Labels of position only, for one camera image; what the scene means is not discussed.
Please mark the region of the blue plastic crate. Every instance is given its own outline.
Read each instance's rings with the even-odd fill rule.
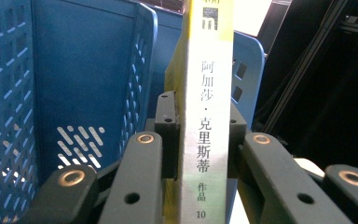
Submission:
[[[128,137],[154,117],[182,23],[154,9],[118,0],[0,1],[0,223],[21,217],[56,169],[86,163],[98,171],[119,160]],[[233,99],[250,111],[248,121],[262,51],[235,34],[233,77],[241,80]]]

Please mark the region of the publisher logo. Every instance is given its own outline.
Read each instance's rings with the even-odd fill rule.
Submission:
[[[202,13],[202,30],[217,30],[218,9],[205,7]]]

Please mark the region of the metal pin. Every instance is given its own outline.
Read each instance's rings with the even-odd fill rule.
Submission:
[[[338,173],[341,179],[345,180],[347,183],[352,184],[358,187],[358,174],[353,171],[340,171]]]
[[[63,187],[72,187],[80,183],[86,174],[81,170],[71,170],[63,173],[58,178],[58,183]]]
[[[136,140],[142,144],[149,144],[154,141],[154,137],[151,134],[142,134]]]
[[[263,144],[263,145],[269,144],[271,142],[271,140],[269,140],[269,138],[263,134],[255,135],[254,141],[257,142],[258,144]]]

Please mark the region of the yellow book cover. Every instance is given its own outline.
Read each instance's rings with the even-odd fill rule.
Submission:
[[[186,0],[165,74],[181,121],[179,169],[165,223],[225,223],[234,0]]]

